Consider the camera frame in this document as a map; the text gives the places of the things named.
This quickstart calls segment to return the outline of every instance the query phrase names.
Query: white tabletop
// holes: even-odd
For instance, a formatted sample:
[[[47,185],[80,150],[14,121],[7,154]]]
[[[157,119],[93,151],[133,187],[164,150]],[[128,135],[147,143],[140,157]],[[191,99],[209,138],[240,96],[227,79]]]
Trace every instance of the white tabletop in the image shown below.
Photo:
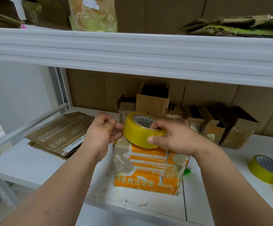
[[[67,112],[75,111],[92,116],[100,112],[78,107],[73,107]],[[109,114],[118,119],[118,114]],[[32,148],[27,145],[28,142],[29,140],[23,139],[0,156],[0,179],[36,189],[64,163],[64,160]],[[273,208],[272,186],[252,175],[246,164],[255,154],[273,158],[273,138],[253,135],[240,151],[223,149],[244,177]],[[114,187],[112,145],[109,145],[107,156],[95,169],[85,203],[118,213],[127,213],[162,225],[165,222],[184,225],[195,225],[194,223],[214,225],[200,169],[193,158],[188,167],[193,172],[184,177],[184,193],[180,192],[179,196]]]
[[[247,167],[247,162],[254,155],[265,155],[273,159],[273,137],[252,135],[239,151],[225,147],[222,147],[222,149],[247,181],[273,208],[273,186],[256,178]],[[183,178],[187,220],[206,226],[213,226],[212,213],[204,190],[200,168],[194,158],[190,159],[188,167],[194,171]]]
[[[100,111],[73,107],[67,112],[80,111],[95,116]],[[109,113],[118,119],[118,114]],[[37,189],[65,160],[20,141],[0,156],[0,179]],[[183,189],[179,196],[113,186],[112,144],[107,156],[97,164],[85,203],[119,213],[128,213],[143,220],[186,224]]]

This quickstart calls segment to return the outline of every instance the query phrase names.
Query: person's right arm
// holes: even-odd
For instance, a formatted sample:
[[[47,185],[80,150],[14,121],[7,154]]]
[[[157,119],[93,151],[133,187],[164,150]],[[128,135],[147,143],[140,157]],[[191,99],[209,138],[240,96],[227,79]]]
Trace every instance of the person's right arm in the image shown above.
[[[221,148],[195,133],[186,120],[156,120],[151,128],[158,127],[169,135],[149,137],[149,143],[196,159],[216,226],[273,226],[273,209]]]

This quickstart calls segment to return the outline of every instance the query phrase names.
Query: white wall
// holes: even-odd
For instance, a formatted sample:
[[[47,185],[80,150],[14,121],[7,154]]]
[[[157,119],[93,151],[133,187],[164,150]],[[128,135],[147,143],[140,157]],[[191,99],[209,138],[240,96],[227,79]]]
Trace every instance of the white wall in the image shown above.
[[[0,62],[0,124],[6,134],[56,106],[47,67]]]

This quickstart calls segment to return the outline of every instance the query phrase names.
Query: barcode label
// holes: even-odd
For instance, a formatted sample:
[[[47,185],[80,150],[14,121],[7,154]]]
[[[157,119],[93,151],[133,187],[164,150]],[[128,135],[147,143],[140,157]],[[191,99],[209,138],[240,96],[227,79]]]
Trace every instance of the barcode label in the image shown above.
[[[81,144],[85,138],[86,134],[79,139],[77,139],[74,143],[71,143],[69,146],[63,149],[62,156],[65,156],[67,153],[69,153],[71,150],[76,148],[79,144]]]
[[[82,2],[83,2],[83,5],[85,5],[86,7],[99,10],[99,6],[96,0],[82,0]]]

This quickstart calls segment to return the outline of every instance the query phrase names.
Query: white shelf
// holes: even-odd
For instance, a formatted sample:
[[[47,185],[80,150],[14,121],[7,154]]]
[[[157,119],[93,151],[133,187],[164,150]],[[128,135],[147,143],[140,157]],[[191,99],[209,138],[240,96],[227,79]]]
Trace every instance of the white shelf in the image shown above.
[[[0,61],[273,87],[273,39],[0,29]]]
[[[72,107],[67,112],[75,111],[92,116],[100,112],[78,107]],[[118,119],[118,114],[109,114]],[[0,156],[0,179],[36,189],[64,163],[64,160],[32,148],[27,145],[28,142],[29,140],[23,139]],[[246,164],[255,154],[273,158],[273,137],[253,135],[240,151],[223,149],[244,177],[273,208],[272,186],[252,175]],[[112,164],[112,145],[109,145],[107,156],[95,169],[91,187],[86,196],[86,204],[129,214],[161,225],[214,225],[200,168],[193,158],[188,165],[193,172],[184,177],[184,190],[181,190],[179,196],[114,187]]]

